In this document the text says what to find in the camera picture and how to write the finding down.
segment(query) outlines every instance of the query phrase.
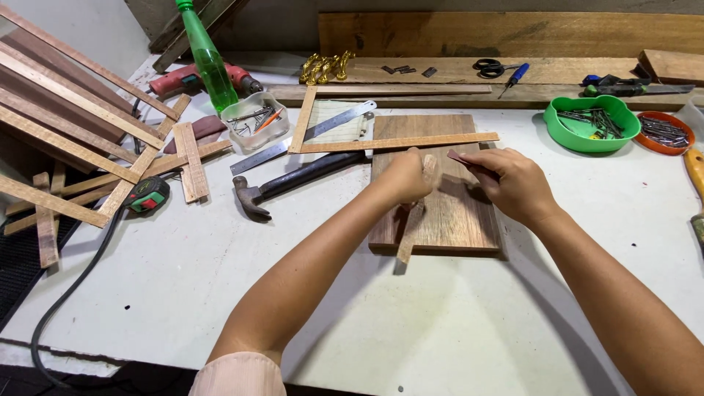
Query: hand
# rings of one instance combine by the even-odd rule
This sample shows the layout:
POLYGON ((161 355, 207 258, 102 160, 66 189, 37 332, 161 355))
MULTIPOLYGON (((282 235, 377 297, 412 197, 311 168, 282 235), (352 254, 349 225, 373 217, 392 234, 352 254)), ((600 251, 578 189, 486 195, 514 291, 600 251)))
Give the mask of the hand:
POLYGON ((395 204, 410 204, 432 192, 432 186, 423 179, 423 162, 420 150, 411 147, 397 155, 376 179, 391 194, 395 204))
POLYGON ((528 228, 561 212, 543 170, 518 151, 488 149, 460 158, 480 165, 467 169, 499 210, 528 228))

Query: workbench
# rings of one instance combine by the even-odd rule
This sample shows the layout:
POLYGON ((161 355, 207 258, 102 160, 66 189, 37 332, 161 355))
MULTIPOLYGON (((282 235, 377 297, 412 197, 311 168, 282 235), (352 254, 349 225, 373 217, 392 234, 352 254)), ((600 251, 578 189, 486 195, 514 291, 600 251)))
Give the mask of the workbench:
MULTIPOLYGON (((135 75, 148 80, 146 69, 135 75)), ((254 77, 265 84, 295 81, 254 77)), ((200 93, 181 121, 212 113, 200 93)), ((497 147, 535 160, 558 203, 704 340, 704 261, 689 225, 700 203, 681 157, 635 142, 608 155, 576 153, 550 138, 541 111, 375 113, 472 114, 477 132, 499 133, 497 147)), ((292 125, 297 116, 298 109, 289 109, 292 125)), ((159 115, 146 117, 156 123, 159 115)), ((320 155, 286 156, 244 175, 261 185, 320 155)), ((200 369, 240 297, 370 179, 369 164, 328 175, 262 204, 273 221, 261 224, 245 217, 234 194, 229 167, 242 158, 235 147, 205 163, 207 202, 187 206, 180 182, 171 180, 163 208, 127 216, 41 344, 99 361, 200 369)), ((400 386, 404 395, 628 394, 543 245, 496 213, 505 259, 413 256, 407 273, 393 276, 394 258, 362 243, 284 352, 284 381, 371 395, 397 395, 400 386)), ((78 228, 63 248, 61 269, 37 283, 0 339, 29 343, 104 233, 78 228)), ((56 361, 51 368, 61 370, 56 361)))

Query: black scissors handle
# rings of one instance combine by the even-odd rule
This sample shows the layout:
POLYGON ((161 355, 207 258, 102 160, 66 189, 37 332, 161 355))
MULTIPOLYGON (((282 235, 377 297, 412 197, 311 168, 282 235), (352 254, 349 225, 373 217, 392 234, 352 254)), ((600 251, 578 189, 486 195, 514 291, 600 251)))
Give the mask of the black scissors handle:
POLYGON ((484 78, 499 78, 506 71, 501 62, 492 58, 479 59, 472 67, 484 78))

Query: hammer head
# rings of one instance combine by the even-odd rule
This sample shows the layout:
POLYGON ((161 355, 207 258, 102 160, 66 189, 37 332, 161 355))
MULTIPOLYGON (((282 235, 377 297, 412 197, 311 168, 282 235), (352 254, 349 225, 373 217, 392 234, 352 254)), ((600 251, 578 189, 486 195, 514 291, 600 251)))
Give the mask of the hammer head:
POLYGON ((262 202, 262 194, 259 187, 247 187, 247 179, 244 176, 235 176, 232 179, 234 191, 237 193, 237 199, 242 204, 242 209, 247 213, 261 217, 263 220, 271 220, 269 212, 257 206, 262 202))

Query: red drill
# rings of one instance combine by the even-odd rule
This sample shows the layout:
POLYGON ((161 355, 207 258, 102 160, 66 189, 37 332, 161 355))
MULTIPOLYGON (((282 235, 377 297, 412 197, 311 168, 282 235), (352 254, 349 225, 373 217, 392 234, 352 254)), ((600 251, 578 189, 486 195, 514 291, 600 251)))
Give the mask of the red drill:
MULTIPOLYGON (((254 80, 243 68, 226 63, 225 69, 227 69, 227 75, 230 77, 230 81, 232 81, 232 86, 244 92, 245 96, 264 90, 261 83, 254 80)), ((154 81, 150 81, 149 88, 158 96, 163 96, 176 89, 190 87, 196 83, 202 83, 202 81, 194 63, 166 73, 154 81)))

